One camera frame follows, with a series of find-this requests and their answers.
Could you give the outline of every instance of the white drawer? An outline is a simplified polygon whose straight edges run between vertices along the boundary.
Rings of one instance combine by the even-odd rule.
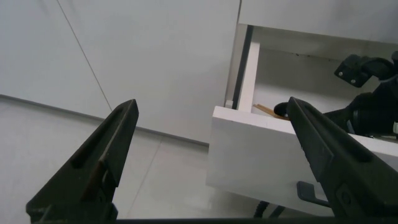
[[[243,0],[240,24],[398,44],[396,0]]]
[[[252,105],[273,108],[294,96],[321,112],[344,108],[362,91],[373,91],[378,82],[370,80],[355,88],[333,72],[348,54],[392,53],[383,44],[373,44],[378,47],[369,48],[369,43],[358,40],[255,27],[238,108],[216,107],[213,113],[207,184],[314,215],[332,215],[330,208],[297,197],[296,183],[304,181],[315,186],[318,198],[326,199],[290,122]],[[353,137],[398,170],[398,144]]]

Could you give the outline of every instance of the white cabinet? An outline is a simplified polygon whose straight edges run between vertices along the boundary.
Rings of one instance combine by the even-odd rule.
[[[57,1],[2,1],[0,52],[0,95],[100,118],[111,112]]]
[[[344,108],[361,92],[373,91],[378,81],[373,78],[355,88],[334,76],[340,62],[349,54],[391,55],[397,49],[391,46],[255,27],[238,109],[216,107],[213,113],[207,184],[314,215],[332,215],[329,208],[297,197],[296,183],[304,181],[325,199],[291,123],[252,106],[274,108],[294,96],[321,112]],[[353,137],[398,170],[398,144]]]
[[[242,0],[240,24],[398,44],[396,0]]]
[[[137,126],[208,142],[223,106],[239,1],[60,1],[112,109]]]

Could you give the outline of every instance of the floor tile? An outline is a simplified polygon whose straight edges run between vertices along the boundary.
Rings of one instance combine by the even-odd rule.
[[[100,122],[0,98],[0,223],[30,223],[26,203]]]
[[[127,218],[251,217],[257,200],[205,185],[207,147],[163,138]]]
[[[119,187],[113,197],[113,203],[119,212],[118,218],[127,217],[161,139],[162,136],[158,134],[135,130]]]

